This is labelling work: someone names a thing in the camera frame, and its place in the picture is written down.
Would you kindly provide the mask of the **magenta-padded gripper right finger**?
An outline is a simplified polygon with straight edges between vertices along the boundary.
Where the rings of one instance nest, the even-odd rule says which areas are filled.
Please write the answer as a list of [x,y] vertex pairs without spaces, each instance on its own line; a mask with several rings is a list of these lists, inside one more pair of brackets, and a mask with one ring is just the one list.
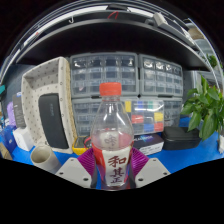
[[169,174],[170,172],[157,158],[148,158],[138,149],[132,149],[129,171],[131,188],[146,186]]

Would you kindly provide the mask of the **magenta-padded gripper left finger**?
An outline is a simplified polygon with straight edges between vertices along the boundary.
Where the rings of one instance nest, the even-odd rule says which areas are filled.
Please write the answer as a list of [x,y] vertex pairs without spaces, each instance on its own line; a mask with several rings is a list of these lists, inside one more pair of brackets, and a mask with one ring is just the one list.
[[56,175],[84,188],[97,185],[97,167],[93,149],[88,149],[78,158],[70,157]]

